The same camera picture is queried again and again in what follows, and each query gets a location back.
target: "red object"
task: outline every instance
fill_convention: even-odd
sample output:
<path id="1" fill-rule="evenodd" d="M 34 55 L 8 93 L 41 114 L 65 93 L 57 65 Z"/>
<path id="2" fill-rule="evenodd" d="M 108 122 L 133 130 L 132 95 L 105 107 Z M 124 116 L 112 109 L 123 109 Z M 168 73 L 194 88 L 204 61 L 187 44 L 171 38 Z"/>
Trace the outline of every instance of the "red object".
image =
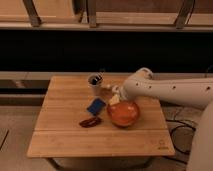
<path id="1" fill-rule="evenodd" d="M 133 101 L 122 101 L 107 106 L 108 115 L 117 126 L 128 127 L 133 125 L 140 116 L 138 105 Z"/>

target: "cable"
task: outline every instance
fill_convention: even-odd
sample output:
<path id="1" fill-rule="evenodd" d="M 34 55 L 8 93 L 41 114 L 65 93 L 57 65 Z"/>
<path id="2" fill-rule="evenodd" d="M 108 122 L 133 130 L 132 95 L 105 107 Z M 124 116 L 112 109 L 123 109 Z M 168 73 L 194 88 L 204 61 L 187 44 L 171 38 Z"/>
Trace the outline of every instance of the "cable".
<path id="1" fill-rule="evenodd" d="M 164 156 L 163 158 L 187 165 L 187 162 L 185 162 L 183 160 L 180 160 L 180 159 L 176 159 L 176 158 L 172 158 L 172 157 L 167 157 L 167 156 Z"/>
<path id="2" fill-rule="evenodd" d="M 210 65 L 210 66 L 206 69 L 205 75 L 204 75 L 205 78 L 207 78 L 208 73 L 209 73 L 209 71 L 210 71 L 212 68 L 213 68 L 213 65 Z"/>
<path id="3" fill-rule="evenodd" d="M 173 120 L 176 120 L 176 117 L 184 110 L 185 107 L 182 107 L 177 113 L 175 113 Z"/>
<path id="4" fill-rule="evenodd" d="M 180 123 L 180 124 L 182 124 L 182 125 L 176 126 L 175 128 L 173 128 L 173 129 L 170 131 L 170 136 L 171 136 L 171 138 L 173 137 L 174 133 L 175 133 L 178 129 L 180 129 L 180 128 L 190 128 L 193 132 L 196 131 L 196 128 L 195 128 L 195 127 L 193 127 L 193 126 L 191 126 L 190 124 L 185 123 L 185 122 L 183 122 L 183 121 L 179 121 L 179 120 L 170 120 L 170 119 L 166 119 L 166 121 L 167 121 L 167 122 L 174 122 L 174 123 Z M 174 141 L 173 141 L 173 145 L 174 145 L 174 148 L 175 148 L 176 151 L 178 151 L 178 152 L 180 152 L 180 153 L 182 153 L 182 154 L 184 154 L 184 155 L 189 155 L 189 154 L 190 154 L 190 150 L 184 151 L 184 150 L 180 149 L 179 147 L 177 147 L 177 145 L 175 145 Z"/>
<path id="5" fill-rule="evenodd" d="M 192 129 L 193 132 L 195 131 L 195 128 L 194 128 L 194 127 L 191 127 L 191 126 L 189 127 L 189 126 L 187 126 L 187 125 L 180 125 L 180 126 L 175 127 L 174 129 L 172 129 L 172 131 L 170 132 L 171 137 L 173 137 L 174 132 L 177 131 L 179 128 L 190 128 L 190 129 Z M 178 152 L 180 152 L 180 153 L 182 153 L 182 154 L 184 154 L 184 155 L 189 155 L 189 154 L 190 154 L 190 150 L 184 151 L 184 150 L 178 148 L 178 147 L 175 145 L 174 142 L 173 142 L 173 145 L 174 145 L 174 148 L 175 148 Z"/>
<path id="6" fill-rule="evenodd" d="M 166 119 L 167 122 L 176 122 L 176 123 L 180 123 L 180 124 L 183 124 L 183 125 L 186 125 L 187 127 L 193 129 L 194 131 L 196 130 L 195 127 L 191 126 L 190 124 L 186 123 L 186 122 L 183 122 L 181 120 L 171 120 L 171 119 Z"/>

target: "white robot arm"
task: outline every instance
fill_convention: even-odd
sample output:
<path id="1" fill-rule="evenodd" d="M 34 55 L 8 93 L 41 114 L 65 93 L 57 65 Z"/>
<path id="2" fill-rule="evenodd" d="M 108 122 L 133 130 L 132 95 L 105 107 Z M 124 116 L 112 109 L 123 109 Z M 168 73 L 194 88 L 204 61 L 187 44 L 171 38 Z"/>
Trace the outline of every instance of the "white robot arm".
<path id="1" fill-rule="evenodd" d="M 123 100 L 150 96 L 163 101 L 205 109 L 195 133 L 187 171 L 213 170 L 213 78 L 153 80 L 142 68 L 128 77 L 118 93 Z"/>

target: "blue sponge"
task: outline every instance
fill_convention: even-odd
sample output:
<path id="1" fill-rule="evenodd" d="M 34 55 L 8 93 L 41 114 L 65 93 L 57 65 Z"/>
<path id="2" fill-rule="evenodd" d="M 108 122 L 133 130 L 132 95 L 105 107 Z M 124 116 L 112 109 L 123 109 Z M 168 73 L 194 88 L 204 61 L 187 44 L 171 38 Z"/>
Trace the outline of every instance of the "blue sponge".
<path id="1" fill-rule="evenodd" d="M 87 110 L 94 116 L 98 115 L 101 109 L 106 106 L 103 100 L 96 98 L 93 100 L 92 104 L 87 108 Z"/>

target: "tabletop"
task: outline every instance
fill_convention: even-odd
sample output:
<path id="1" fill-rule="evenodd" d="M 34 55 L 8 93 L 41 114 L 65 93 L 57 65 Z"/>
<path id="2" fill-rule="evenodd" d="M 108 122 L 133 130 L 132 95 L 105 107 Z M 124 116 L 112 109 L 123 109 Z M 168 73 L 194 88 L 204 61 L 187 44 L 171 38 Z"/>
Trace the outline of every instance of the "tabletop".
<path id="1" fill-rule="evenodd" d="M 103 85 L 122 85 L 128 75 L 103 74 Z M 87 75 L 54 76 L 46 93 L 28 149 L 28 157 L 110 157 L 174 155 L 159 100 L 139 97 L 140 118 L 127 128 L 113 125 L 104 108 L 100 125 L 82 128 L 86 108 L 96 98 Z M 112 94 L 102 91 L 106 103 Z"/>

